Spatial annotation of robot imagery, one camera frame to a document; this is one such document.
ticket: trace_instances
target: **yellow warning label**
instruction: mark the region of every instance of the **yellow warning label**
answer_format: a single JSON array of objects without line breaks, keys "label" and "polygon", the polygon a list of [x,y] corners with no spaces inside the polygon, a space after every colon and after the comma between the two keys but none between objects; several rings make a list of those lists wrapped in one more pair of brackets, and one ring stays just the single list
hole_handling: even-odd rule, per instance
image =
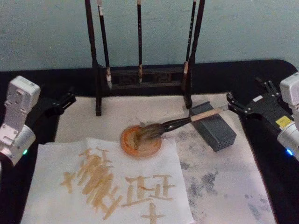
[{"label": "yellow warning label", "polygon": [[287,116],[283,116],[282,118],[278,119],[276,121],[276,123],[281,127],[281,128],[285,128],[287,127],[290,123],[292,123],[292,121],[287,117]]}]

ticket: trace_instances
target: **brush bristles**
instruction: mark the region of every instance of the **brush bristles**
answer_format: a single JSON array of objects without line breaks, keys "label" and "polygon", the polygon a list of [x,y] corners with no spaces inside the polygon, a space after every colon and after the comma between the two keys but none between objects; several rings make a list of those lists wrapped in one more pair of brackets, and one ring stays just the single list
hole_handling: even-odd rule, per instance
[{"label": "brush bristles", "polygon": [[164,134],[164,132],[164,127],[162,124],[153,124],[143,127],[136,132],[134,139],[135,144],[140,145],[140,143],[143,141],[159,138],[162,134]]}]

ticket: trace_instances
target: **orange dish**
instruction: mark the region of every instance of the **orange dish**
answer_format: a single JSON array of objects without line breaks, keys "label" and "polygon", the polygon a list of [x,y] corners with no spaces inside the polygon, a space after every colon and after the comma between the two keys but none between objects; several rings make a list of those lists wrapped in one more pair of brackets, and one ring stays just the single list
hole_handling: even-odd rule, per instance
[{"label": "orange dish", "polygon": [[135,157],[146,157],[156,153],[162,144],[161,138],[154,139],[147,142],[141,142],[140,145],[136,145],[134,142],[134,137],[136,131],[138,131],[140,126],[131,126],[123,131],[121,134],[121,148],[129,155]]}]

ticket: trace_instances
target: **white paper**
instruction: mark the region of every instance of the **white paper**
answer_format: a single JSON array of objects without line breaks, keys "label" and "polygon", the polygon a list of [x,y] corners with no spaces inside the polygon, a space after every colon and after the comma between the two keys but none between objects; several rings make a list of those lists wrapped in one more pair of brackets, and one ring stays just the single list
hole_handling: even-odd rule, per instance
[{"label": "white paper", "polygon": [[[107,160],[110,160],[109,173],[114,178],[111,190],[117,185],[114,200],[122,196],[119,206],[106,220],[106,213],[102,209],[95,211],[93,205],[87,204],[89,195],[83,195],[85,184],[78,186],[80,177],[77,173],[82,166],[85,156],[79,156],[86,149],[91,148],[90,154],[103,156],[102,150],[108,150]],[[68,193],[64,182],[64,172],[76,173],[72,179],[72,193]],[[154,191],[144,191],[144,199],[148,201],[128,207],[122,207],[127,203],[129,182],[125,177],[137,178],[148,177],[144,180],[145,188],[156,189],[157,184],[161,186],[161,198],[163,196],[164,179],[153,177],[154,175],[169,175],[167,198],[163,200],[149,197],[154,196]],[[133,202],[137,199],[137,182],[133,182]],[[109,197],[103,199],[103,203],[109,207],[112,200]],[[75,143],[40,145],[36,168],[25,207],[22,224],[151,224],[150,206],[155,206],[156,215],[164,215],[157,218],[157,224],[189,224],[193,222],[190,212],[185,182],[182,175],[180,162],[173,139],[163,140],[161,149],[152,157],[135,158],[128,156],[120,147],[119,143],[108,142],[87,138]]]}]

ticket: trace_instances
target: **blue led light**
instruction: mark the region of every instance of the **blue led light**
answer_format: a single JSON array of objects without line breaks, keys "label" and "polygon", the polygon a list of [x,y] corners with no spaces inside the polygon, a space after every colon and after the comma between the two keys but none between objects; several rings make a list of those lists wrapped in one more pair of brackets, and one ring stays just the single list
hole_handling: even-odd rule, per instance
[{"label": "blue led light", "polygon": [[293,156],[293,152],[290,150],[290,149],[286,149],[286,152],[289,154],[289,155],[291,155],[291,156]]}]

